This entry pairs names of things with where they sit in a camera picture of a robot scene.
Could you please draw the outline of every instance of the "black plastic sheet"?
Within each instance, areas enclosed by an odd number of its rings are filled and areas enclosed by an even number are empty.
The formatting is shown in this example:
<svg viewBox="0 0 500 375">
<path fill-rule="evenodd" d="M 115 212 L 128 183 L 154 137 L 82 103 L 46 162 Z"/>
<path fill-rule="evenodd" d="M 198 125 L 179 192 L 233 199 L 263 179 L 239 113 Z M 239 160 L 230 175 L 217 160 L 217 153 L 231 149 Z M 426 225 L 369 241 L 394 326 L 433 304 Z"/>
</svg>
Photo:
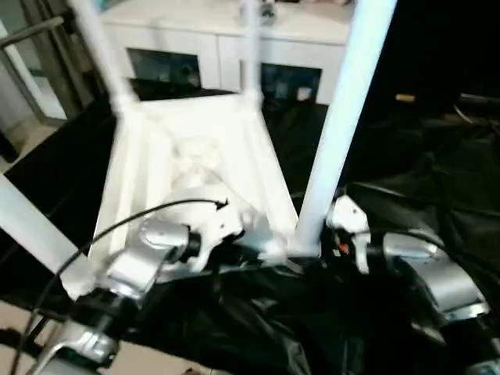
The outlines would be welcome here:
<svg viewBox="0 0 500 375">
<path fill-rule="evenodd" d="M 173 96 L 150 84 L 139 93 Z M 263 112 L 299 207 L 326 108 L 265 101 Z M 95 105 L 8 173 L 77 245 L 94 230 L 113 130 L 107 105 Z M 432 230 L 452 251 L 500 270 L 498 139 L 487 123 L 412 113 L 363 121 L 341 190 L 367 212 L 371 227 Z M 2 299 L 30 308 L 50 273 L 5 234 L 0 246 Z M 128 340 L 236 374 L 452 372 L 446 351 L 412 330 L 405 291 L 394 280 L 361 277 L 328 256 L 299 263 L 301 273 L 278 267 L 158 286 Z M 495 277 L 468 266 L 495 298 Z M 69 307 L 59 285 L 44 311 L 61 318 Z"/>
</svg>

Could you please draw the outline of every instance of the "white pole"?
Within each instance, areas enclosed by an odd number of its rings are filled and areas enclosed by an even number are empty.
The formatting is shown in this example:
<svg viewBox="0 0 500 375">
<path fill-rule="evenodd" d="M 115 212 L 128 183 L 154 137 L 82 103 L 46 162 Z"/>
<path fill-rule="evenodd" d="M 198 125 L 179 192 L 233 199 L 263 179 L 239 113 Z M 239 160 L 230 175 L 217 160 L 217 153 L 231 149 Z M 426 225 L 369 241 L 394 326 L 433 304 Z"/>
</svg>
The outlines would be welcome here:
<svg viewBox="0 0 500 375">
<path fill-rule="evenodd" d="M 19 190 L 0 174 L 0 227 L 53 273 L 77 251 L 68 240 Z M 87 293 L 93 284 L 92 268 L 85 255 L 61 275 L 71 298 Z"/>
<path fill-rule="evenodd" d="M 243 0 L 245 22 L 245 60 L 243 66 L 243 94 L 260 111 L 260 4 L 261 0 Z"/>
<path fill-rule="evenodd" d="M 94 0 L 70 0 L 70 3 L 76 11 L 78 26 L 111 95 L 113 111 L 119 115 L 136 100 L 135 93 L 120 74 L 120 65 L 101 24 Z"/>
<path fill-rule="evenodd" d="M 338 185 L 397 0 L 358 0 L 334 97 L 312 165 L 291 254 L 318 256 L 320 234 Z"/>
</svg>

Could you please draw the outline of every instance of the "black cable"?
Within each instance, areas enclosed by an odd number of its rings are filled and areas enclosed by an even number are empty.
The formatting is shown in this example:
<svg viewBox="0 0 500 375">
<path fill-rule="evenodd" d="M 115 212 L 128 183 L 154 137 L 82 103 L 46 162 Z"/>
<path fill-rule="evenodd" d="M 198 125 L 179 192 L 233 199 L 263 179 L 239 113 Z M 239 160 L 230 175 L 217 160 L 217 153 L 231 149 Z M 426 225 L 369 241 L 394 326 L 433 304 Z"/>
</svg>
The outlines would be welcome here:
<svg viewBox="0 0 500 375">
<path fill-rule="evenodd" d="M 43 316 L 40 321 L 37 323 L 37 325 L 31 330 L 30 335 L 28 336 L 27 341 L 28 342 L 34 342 L 38 335 L 44 330 L 45 326 L 48 323 L 48 317 Z"/>
<path fill-rule="evenodd" d="M 134 221 L 134 220 L 139 219 L 143 216 L 146 216 L 149 213 L 159 211 L 160 209 L 166 209 L 166 208 L 172 207 L 174 205 L 183 205 L 183 204 L 188 204 L 188 203 L 212 203 L 212 204 L 216 205 L 217 209 L 220 209 L 227 204 L 226 202 L 214 201 L 212 199 L 183 199 L 183 200 L 179 200 L 179 201 L 163 203 L 163 204 L 157 205 L 156 207 L 153 207 L 151 209 L 146 209 L 144 211 L 138 212 L 132 216 L 127 217 L 126 219 L 119 221 L 118 223 L 113 224 L 111 227 L 103 230 L 97 236 L 92 238 L 92 240 L 90 240 L 90 242 L 88 242 L 87 244 L 85 244 L 84 246 L 79 248 L 72 256 L 70 256 L 62 264 L 62 266 L 57 270 L 57 272 L 54 273 L 52 278 L 45 285 L 45 288 L 43 289 L 43 291 L 40 293 L 38 300 L 35 302 L 33 310 L 31 311 L 30 319 L 28 320 L 26 326 L 24 327 L 24 332 L 21 335 L 21 339 L 19 341 L 19 344 L 17 345 L 16 354 L 14 355 L 14 359 L 12 360 L 12 365 L 10 367 L 9 374 L 16 375 L 17 368 L 19 367 L 19 363 L 21 360 L 21 355 L 23 354 L 23 347 L 26 344 L 27 339 L 30 335 L 31 326 L 33 326 L 34 321 L 37 319 L 38 313 L 41 309 L 41 306 L 43 305 L 44 300 L 47 298 L 48 293 L 50 292 L 52 287 L 55 285 L 55 283 L 57 282 L 57 280 L 59 279 L 61 274 L 71 265 L 71 263 L 73 263 L 80 255 L 84 254 L 84 252 L 86 250 L 88 250 L 95 242 L 99 241 L 101 238 L 103 238 L 107 234 L 111 233 L 116 228 L 121 227 L 122 225 L 127 224 L 130 221 Z"/>
<path fill-rule="evenodd" d="M 0 345 L 16 350 L 20 339 L 21 333 L 14 328 L 0 330 Z M 35 341 L 28 341 L 24 345 L 23 352 L 36 359 L 40 355 L 42 349 L 42 345 L 37 344 Z"/>
</svg>

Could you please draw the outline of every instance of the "white tube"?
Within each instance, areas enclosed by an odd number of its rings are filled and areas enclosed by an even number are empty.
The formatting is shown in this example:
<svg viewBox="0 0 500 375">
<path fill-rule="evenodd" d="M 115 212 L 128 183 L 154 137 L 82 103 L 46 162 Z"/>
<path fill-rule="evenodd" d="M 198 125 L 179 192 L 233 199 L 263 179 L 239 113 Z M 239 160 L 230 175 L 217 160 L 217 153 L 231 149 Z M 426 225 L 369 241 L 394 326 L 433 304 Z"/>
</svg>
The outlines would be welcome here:
<svg viewBox="0 0 500 375">
<path fill-rule="evenodd" d="M 260 110 L 259 30 L 261 0 L 243 0 L 245 22 L 245 63 L 243 65 L 243 94 Z"/>
<path fill-rule="evenodd" d="M 77 247 L 2 174 L 0 197 L 0 227 L 49 270 L 57 272 L 77 251 Z M 76 259 L 62 273 L 61 281 L 71 298 L 76 299 L 87 293 L 93 284 L 92 268 L 87 257 L 82 255 Z"/>
<path fill-rule="evenodd" d="M 137 127 L 137 123 L 132 121 L 132 119 L 135 119 L 136 117 L 132 117 L 132 115 L 133 113 L 130 112 L 127 117 L 127 122 L 119 124 L 119 126 L 123 127 L 124 130 L 121 135 L 126 138 L 127 151 L 124 153 L 123 164 L 121 166 L 123 179 L 121 181 L 122 186 L 116 210 L 116 222 L 126 219 L 132 214 L 131 211 L 134 204 L 134 192 L 137 186 L 139 162 L 141 160 L 141 148 L 144 140 L 143 134 L 141 134 L 139 127 Z M 109 246 L 110 254 L 118 252 L 125 246 L 128 228 L 129 224 L 125 224 L 116 228 L 114 233 L 111 233 L 111 244 Z"/>
<path fill-rule="evenodd" d="M 320 254 L 320 234 L 338 185 L 397 0 L 358 0 L 351 32 L 312 165 L 291 253 Z"/>
<path fill-rule="evenodd" d="M 78 26 L 98 64 L 111 95 L 113 111 L 119 115 L 136 100 L 132 87 L 120 75 L 113 47 L 99 19 L 94 0 L 70 0 L 77 13 Z"/>
</svg>

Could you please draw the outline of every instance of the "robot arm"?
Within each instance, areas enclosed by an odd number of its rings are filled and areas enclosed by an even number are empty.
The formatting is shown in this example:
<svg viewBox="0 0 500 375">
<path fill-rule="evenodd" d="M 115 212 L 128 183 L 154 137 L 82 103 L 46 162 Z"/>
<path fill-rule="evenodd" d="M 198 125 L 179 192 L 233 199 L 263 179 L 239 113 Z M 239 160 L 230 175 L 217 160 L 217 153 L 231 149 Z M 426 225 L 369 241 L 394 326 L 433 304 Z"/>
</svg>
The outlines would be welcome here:
<svg viewBox="0 0 500 375">
<path fill-rule="evenodd" d="M 152 286 L 175 266 L 203 270 L 217 245 L 242 232 L 230 205 L 218 209 L 199 231 L 155 217 L 145 220 L 127 248 L 103 266 L 94 290 L 76 300 L 70 318 L 29 373 L 77 375 L 110 367 Z"/>
<path fill-rule="evenodd" d="M 364 274 L 382 271 L 410 280 L 424 304 L 420 308 L 431 311 L 432 323 L 465 373 L 500 374 L 500 340 L 485 319 L 490 306 L 440 241 L 419 232 L 373 235 L 366 215 L 352 200 L 341 197 L 337 203 L 327 223 L 352 234 L 344 251 L 356 268 Z"/>
</svg>

